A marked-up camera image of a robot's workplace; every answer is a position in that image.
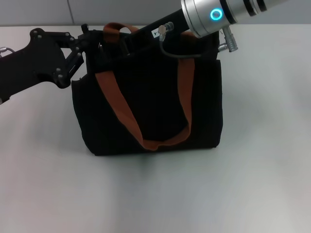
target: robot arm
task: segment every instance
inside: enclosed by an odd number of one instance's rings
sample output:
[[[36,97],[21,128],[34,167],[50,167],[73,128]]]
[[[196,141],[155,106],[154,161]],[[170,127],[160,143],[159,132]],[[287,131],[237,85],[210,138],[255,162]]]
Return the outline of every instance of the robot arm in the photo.
[[[27,47],[5,57],[0,57],[0,104],[27,88],[41,82],[55,83],[59,88],[70,85],[70,79],[84,62],[86,53],[92,71],[100,72],[104,67],[119,60],[134,56],[140,50],[170,40],[190,29],[198,38],[223,30],[226,43],[219,51],[238,49],[230,25],[248,17],[254,17],[286,0],[181,0],[182,9],[166,16],[141,30],[123,36],[118,57],[107,58],[103,52],[106,43],[102,31],[89,31],[82,25],[83,34],[75,39],[70,33],[50,33],[42,29],[30,32]],[[62,48],[70,48],[65,58]]]

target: black fabric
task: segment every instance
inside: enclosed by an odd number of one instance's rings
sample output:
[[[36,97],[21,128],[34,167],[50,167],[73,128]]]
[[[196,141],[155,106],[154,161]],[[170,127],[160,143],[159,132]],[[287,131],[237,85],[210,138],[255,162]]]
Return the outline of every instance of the black fabric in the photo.
[[[213,50],[218,33],[198,40],[195,46],[176,41],[166,44],[169,52],[187,54]],[[221,65],[217,53],[195,59],[192,91],[192,128],[187,141],[158,151],[214,148],[223,126]],[[118,64],[113,71],[141,129],[144,139],[164,141],[187,125],[177,91],[178,60],[153,47]],[[72,97],[83,139],[95,155],[149,152],[118,121],[102,93],[94,73],[72,82]]]

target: label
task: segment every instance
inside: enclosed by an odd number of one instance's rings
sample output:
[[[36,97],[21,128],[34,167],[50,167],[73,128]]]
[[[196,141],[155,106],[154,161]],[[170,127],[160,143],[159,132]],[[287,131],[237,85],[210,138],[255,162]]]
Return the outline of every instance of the label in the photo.
[[[152,33],[152,35],[154,36],[154,38],[157,38],[157,37],[160,36],[159,28],[154,29],[151,33]]]

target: bag handle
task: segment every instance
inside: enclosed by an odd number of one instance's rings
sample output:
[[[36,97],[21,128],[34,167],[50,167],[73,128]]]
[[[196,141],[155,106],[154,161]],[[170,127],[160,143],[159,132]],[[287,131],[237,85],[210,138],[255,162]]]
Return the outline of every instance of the bag handle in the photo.
[[[147,150],[156,151],[159,146],[173,146],[187,140],[191,133],[191,96],[194,68],[194,59],[178,60],[178,95],[188,125],[178,135],[163,142],[143,139],[139,125],[119,89],[113,71],[98,73],[95,74],[95,76],[106,100],[110,104],[118,120],[127,128],[142,147]]]
[[[104,41],[107,43],[117,44],[120,40],[120,30],[122,28],[128,28],[131,33],[139,30],[138,28],[128,24],[108,23],[104,26]]]

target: white table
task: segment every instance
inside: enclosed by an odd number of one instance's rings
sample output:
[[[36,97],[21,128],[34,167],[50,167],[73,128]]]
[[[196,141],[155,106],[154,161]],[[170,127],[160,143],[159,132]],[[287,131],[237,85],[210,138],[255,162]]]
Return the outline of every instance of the white table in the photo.
[[[32,28],[0,28],[0,46]],[[52,83],[0,106],[0,233],[311,232],[311,25],[232,31],[214,150],[95,157]]]

